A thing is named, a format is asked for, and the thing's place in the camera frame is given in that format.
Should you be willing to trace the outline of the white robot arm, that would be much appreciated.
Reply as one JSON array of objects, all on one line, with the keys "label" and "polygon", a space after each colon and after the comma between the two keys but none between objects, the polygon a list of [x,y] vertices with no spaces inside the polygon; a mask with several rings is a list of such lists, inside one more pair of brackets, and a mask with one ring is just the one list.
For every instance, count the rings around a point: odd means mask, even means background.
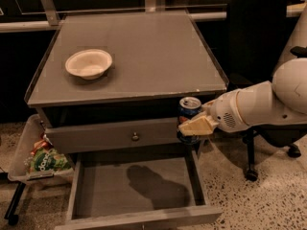
[{"label": "white robot arm", "polygon": [[251,128],[306,128],[306,31],[286,48],[286,9],[227,7],[225,67],[233,88],[181,116],[183,136],[206,136]]}]

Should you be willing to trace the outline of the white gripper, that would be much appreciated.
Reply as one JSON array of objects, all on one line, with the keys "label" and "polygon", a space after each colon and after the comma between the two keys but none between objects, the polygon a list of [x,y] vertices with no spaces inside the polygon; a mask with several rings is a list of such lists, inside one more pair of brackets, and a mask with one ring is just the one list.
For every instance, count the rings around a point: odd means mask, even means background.
[{"label": "white gripper", "polygon": [[248,125],[239,113],[238,94],[238,90],[230,91],[215,100],[202,104],[201,110],[209,109],[212,117],[206,115],[194,117],[179,125],[178,130],[184,136],[205,136],[212,134],[216,127],[229,133],[248,129]]}]

